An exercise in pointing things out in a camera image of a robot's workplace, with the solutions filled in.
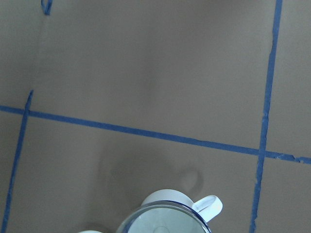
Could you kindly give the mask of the brown paper table cover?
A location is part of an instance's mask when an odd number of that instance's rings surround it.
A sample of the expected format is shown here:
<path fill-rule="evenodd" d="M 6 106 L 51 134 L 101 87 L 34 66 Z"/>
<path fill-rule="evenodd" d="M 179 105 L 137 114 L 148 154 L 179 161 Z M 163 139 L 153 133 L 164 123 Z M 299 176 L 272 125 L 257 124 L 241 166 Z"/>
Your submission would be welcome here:
<path fill-rule="evenodd" d="M 113 233 L 159 189 L 310 232 L 310 1 L 1 1 L 1 230 Z"/>

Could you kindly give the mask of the white enamel cup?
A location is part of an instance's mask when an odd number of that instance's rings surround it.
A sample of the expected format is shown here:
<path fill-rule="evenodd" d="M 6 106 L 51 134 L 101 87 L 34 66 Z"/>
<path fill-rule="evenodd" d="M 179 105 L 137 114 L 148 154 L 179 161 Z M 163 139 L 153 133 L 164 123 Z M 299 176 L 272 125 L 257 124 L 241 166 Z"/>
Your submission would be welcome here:
<path fill-rule="evenodd" d="M 142 206 L 156 201 L 173 201 L 183 204 L 195 211 L 205 223 L 211 221 L 223 209 L 223 203 L 215 195 L 206 196 L 193 202 L 186 194 L 173 189 L 162 189 L 151 193 L 142 202 Z"/>

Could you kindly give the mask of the clear plastic funnel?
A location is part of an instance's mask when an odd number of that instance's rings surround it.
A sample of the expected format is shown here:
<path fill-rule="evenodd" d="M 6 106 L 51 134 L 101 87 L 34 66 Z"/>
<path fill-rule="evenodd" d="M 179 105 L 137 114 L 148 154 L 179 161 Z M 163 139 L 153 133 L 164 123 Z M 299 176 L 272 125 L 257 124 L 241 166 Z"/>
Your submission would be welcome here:
<path fill-rule="evenodd" d="M 210 233 L 203 218 L 185 204 L 162 200 L 142 205 L 117 228 L 118 233 Z"/>

